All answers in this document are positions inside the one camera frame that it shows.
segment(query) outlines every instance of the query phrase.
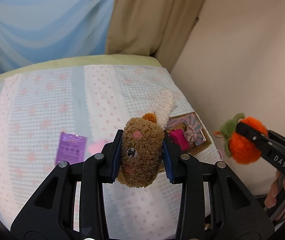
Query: metal screw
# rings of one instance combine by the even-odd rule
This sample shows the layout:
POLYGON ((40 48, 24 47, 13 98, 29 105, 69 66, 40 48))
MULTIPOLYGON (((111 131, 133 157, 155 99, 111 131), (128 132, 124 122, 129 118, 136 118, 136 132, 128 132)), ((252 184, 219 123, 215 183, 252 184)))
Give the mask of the metal screw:
POLYGON ((61 168, 64 168, 64 167, 66 167, 67 165, 68 165, 68 162, 66 162, 66 161, 62 161, 62 162, 59 162, 59 163, 58 163, 58 166, 61 167, 61 168))
POLYGON ((184 154, 180 155, 180 158, 182 158, 183 160, 189 160, 190 159, 190 155, 184 153, 184 154))
POLYGON ((224 162, 218 162, 217 166, 221 169, 224 169, 226 167, 226 164, 224 162))
POLYGON ((100 160, 100 159, 102 159, 104 157, 104 155, 102 154, 102 153, 97 153, 97 154, 95 154, 95 159, 97 159, 97 160, 100 160))

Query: pink scrunchie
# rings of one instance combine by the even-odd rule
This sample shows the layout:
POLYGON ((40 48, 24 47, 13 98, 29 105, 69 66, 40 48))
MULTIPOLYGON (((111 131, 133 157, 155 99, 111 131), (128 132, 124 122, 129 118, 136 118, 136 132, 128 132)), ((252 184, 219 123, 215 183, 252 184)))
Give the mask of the pink scrunchie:
POLYGON ((187 124, 185 123, 186 127, 187 127, 187 130, 184 131, 184 136, 185 136, 185 139, 186 141, 189 143, 189 144, 192 144, 196 138, 197 138, 197 133, 196 131, 192 128, 192 126, 190 124, 187 124))

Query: white wall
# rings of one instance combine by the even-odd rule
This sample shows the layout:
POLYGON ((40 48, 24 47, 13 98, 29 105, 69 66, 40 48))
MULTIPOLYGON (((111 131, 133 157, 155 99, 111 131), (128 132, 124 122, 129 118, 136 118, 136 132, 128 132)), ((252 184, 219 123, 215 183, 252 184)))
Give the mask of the white wall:
MULTIPOLYGON (((285 0, 206 0, 171 75, 211 135, 244 112, 285 136, 285 0)), ((225 160, 254 194, 269 190, 266 161, 225 160)))

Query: blue gripper pad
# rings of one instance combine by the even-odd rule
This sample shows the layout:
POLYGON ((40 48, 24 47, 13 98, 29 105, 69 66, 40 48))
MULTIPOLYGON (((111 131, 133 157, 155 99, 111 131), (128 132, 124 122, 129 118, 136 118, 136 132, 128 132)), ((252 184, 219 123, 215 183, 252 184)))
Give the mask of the blue gripper pad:
POLYGON ((167 178, 170 183, 173 183, 173 174, 172 174, 172 161, 169 155, 168 147, 163 141, 163 161, 164 161, 164 169, 166 171, 167 178))
POLYGON ((115 182, 116 178, 118 177, 119 169, 120 169, 120 154, 121 154, 121 143, 122 143, 122 137, 117 145, 117 150, 115 153, 113 165, 112 165, 112 180, 115 182))

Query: bed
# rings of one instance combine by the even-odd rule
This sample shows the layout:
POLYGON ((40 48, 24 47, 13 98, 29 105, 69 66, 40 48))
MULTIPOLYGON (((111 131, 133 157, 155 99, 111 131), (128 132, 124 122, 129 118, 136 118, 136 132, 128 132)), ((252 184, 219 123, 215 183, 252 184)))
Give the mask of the bed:
MULTIPOLYGON (((55 166, 61 131, 87 137, 92 149, 113 141, 130 117, 141 116, 154 96, 172 90, 171 116, 197 111, 152 57, 101 55, 38 63, 0 75, 0 221, 10 226, 28 198, 55 166)), ((221 160, 212 143, 200 161, 221 160)), ((207 185, 206 215, 210 213, 207 185)), ((147 188, 115 182, 103 187, 111 238, 165 239, 173 236, 181 185, 164 173, 147 188)), ((75 202, 77 230, 78 185, 75 202)))

